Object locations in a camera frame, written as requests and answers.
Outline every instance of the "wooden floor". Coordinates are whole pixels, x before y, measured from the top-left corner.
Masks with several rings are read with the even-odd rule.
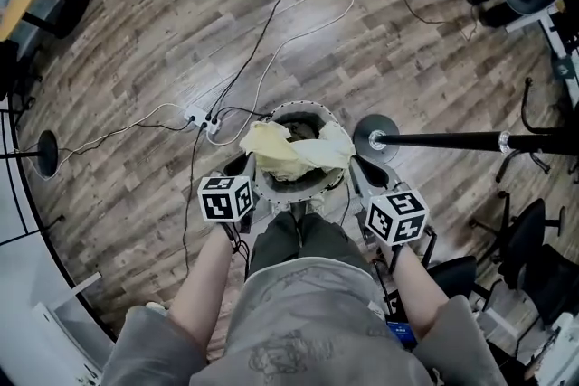
[[[44,82],[24,118],[21,146],[44,129],[60,146],[88,140],[142,118],[157,105],[196,102],[208,107],[239,69],[255,44],[276,0],[92,0],[80,26],[45,53]],[[255,60],[226,103],[249,106],[257,80],[278,45],[342,13],[350,0],[284,0]],[[474,24],[464,0],[409,0],[429,20],[422,24],[403,0],[356,0],[350,13],[320,33],[282,50],[261,90],[259,108],[293,99],[311,99],[330,108],[351,131],[370,113],[396,120],[402,132],[523,132],[519,103],[524,79],[535,82],[532,119],[555,124],[551,108],[561,92],[551,79],[549,50],[536,26],[507,35]],[[218,136],[241,125],[236,115]],[[150,122],[182,126],[176,108],[163,108]],[[89,301],[115,331],[127,310],[154,300],[169,303],[185,276],[181,237],[188,194],[189,160],[195,132],[131,129],[83,156],[74,156],[51,181],[28,172],[33,196],[46,222],[67,221],[51,240],[76,280],[102,274]],[[195,163],[195,184],[239,151],[203,143]],[[519,157],[500,188],[513,193],[513,213],[541,196],[555,215],[567,207],[567,231],[555,246],[579,260],[577,186],[566,169],[570,160],[544,156],[553,166],[544,175],[528,157]],[[402,148],[393,161],[398,174],[420,189],[440,233],[434,260],[480,254],[492,237],[472,231],[477,214],[496,221],[501,202],[494,177],[498,154]],[[345,207],[345,195],[338,205]],[[349,217],[346,227],[355,228]],[[191,262],[209,227],[196,198],[186,240]],[[482,269],[489,285],[494,268]],[[219,329],[211,344],[223,347],[229,314],[242,286],[235,260]]]

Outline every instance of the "dark green pants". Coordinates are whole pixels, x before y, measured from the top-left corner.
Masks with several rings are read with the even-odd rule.
[[[307,214],[296,223],[289,212],[281,212],[258,235],[248,276],[262,268],[305,257],[340,260],[370,273],[370,265],[339,225],[325,221],[319,214]]]

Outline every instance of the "gray t-shirt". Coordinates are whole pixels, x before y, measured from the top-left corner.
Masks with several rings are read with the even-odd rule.
[[[129,310],[105,368],[104,386],[147,385],[506,385],[464,297],[441,310],[412,353],[386,325],[378,286],[359,268],[294,259],[252,275],[243,287],[223,357],[207,365],[171,320]]]

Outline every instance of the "forearm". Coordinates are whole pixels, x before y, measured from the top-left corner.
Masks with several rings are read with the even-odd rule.
[[[383,247],[383,253],[389,264],[392,250]],[[434,325],[439,309],[449,299],[408,246],[400,251],[393,277],[414,335],[422,339]]]
[[[169,309],[171,320],[186,330],[204,352],[217,323],[232,254],[225,231],[216,227]]]

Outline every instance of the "black round disc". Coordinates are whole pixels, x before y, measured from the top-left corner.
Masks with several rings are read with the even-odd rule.
[[[38,138],[38,170],[45,177],[52,177],[58,168],[58,144],[50,130],[45,130]]]
[[[354,129],[354,146],[359,155],[381,163],[387,163],[396,156],[400,146],[387,145],[382,149],[375,149],[370,145],[370,134],[376,130],[380,130],[388,136],[397,136],[400,134],[398,126],[389,117],[384,115],[369,115],[358,122],[356,129]]]

